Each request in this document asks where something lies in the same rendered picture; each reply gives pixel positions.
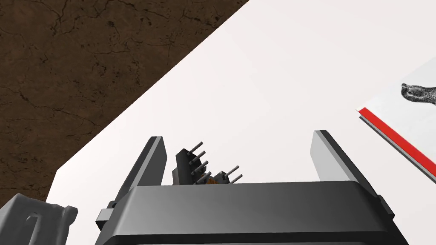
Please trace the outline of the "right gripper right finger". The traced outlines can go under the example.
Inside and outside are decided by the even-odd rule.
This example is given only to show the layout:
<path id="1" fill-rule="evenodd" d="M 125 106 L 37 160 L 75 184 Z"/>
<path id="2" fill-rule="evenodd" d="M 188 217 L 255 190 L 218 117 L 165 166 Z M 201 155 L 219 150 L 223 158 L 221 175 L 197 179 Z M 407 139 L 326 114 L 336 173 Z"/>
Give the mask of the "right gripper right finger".
<path id="1" fill-rule="evenodd" d="M 365 176 L 326 130 L 314 130 L 310 156 L 321 181 L 355 181 L 377 197 Z"/>

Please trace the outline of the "grey angular object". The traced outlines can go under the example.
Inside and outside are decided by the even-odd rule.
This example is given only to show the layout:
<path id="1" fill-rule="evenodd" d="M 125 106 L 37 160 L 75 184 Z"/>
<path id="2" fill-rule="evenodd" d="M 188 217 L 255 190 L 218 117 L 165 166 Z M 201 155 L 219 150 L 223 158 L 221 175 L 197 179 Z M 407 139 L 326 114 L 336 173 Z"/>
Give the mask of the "grey angular object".
<path id="1" fill-rule="evenodd" d="M 0 245 L 66 245 L 77 214 L 18 193 L 0 208 Z"/>

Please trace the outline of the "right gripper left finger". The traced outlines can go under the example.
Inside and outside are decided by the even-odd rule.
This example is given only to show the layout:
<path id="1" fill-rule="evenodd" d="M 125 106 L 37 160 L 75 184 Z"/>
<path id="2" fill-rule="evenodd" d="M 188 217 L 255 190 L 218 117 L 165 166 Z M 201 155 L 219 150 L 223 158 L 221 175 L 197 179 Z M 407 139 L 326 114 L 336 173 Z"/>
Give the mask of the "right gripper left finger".
<path id="1" fill-rule="evenodd" d="M 119 202 L 132 188 L 161 185 L 167 154 L 162 136 L 150 137 L 127 175 L 114 202 Z"/>

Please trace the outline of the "white book with red spine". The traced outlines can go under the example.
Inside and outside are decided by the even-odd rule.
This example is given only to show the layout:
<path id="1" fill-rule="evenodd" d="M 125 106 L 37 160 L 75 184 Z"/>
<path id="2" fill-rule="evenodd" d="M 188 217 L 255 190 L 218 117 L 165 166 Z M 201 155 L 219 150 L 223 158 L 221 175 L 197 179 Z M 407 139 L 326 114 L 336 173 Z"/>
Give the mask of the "white book with red spine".
<path id="1" fill-rule="evenodd" d="M 383 88 L 357 111 L 436 184 L 436 57 Z"/>

